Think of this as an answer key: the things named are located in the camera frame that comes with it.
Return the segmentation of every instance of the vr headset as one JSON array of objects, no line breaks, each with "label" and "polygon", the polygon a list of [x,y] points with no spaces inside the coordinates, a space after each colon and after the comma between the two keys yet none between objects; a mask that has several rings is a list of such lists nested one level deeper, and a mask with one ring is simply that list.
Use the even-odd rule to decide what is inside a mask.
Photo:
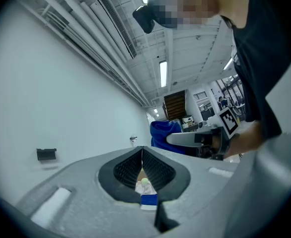
[{"label": "vr headset", "polygon": [[176,28],[177,18],[172,18],[170,12],[165,11],[163,0],[148,0],[148,4],[136,9],[132,16],[147,34],[154,28],[154,21],[166,28]]}]

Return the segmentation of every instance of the desk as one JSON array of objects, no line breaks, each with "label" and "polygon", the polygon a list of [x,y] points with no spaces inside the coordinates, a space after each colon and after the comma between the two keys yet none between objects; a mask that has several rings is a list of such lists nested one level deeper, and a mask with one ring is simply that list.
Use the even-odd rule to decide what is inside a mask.
[{"label": "desk", "polygon": [[183,129],[183,132],[196,131],[198,128],[199,128],[199,124],[195,124]]}]

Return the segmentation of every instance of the black wall mount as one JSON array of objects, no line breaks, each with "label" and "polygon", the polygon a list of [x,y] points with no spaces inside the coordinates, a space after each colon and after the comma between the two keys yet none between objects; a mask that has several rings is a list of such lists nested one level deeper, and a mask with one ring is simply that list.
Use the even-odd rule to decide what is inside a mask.
[{"label": "black wall mount", "polygon": [[53,149],[36,149],[37,160],[39,161],[47,161],[47,160],[55,160],[56,159],[56,148]]}]

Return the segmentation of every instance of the blue jacket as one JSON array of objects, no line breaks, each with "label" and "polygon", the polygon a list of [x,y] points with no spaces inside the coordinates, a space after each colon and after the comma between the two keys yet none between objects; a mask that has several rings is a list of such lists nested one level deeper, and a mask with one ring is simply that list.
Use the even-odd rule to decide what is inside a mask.
[{"label": "blue jacket", "polygon": [[225,100],[225,99],[222,100],[220,103],[221,103],[222,106],[228,106],[228,101]]},{"label": "blue jacket", "polygon": [[168,135],[180,132],[182,132],[182,130],[177,122],[153,121],[150,125],[150,134],[152,136],[151,146],[175,153],[185,154],[186,147],[170,145],[166,142],[166,137]]}]

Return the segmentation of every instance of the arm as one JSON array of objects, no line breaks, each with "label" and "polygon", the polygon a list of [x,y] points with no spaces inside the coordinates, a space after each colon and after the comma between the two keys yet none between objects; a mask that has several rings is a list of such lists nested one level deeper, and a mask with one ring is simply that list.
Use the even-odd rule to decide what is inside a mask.
[{"label": "arm", "polygon": [[[230,148],[224,155],[224,159],[236,154],[257,150],[263,142],[261,122],[255,121],[246,131],[231,139]],[[213,137],[212,147],[219,149],[219,137]]]}]

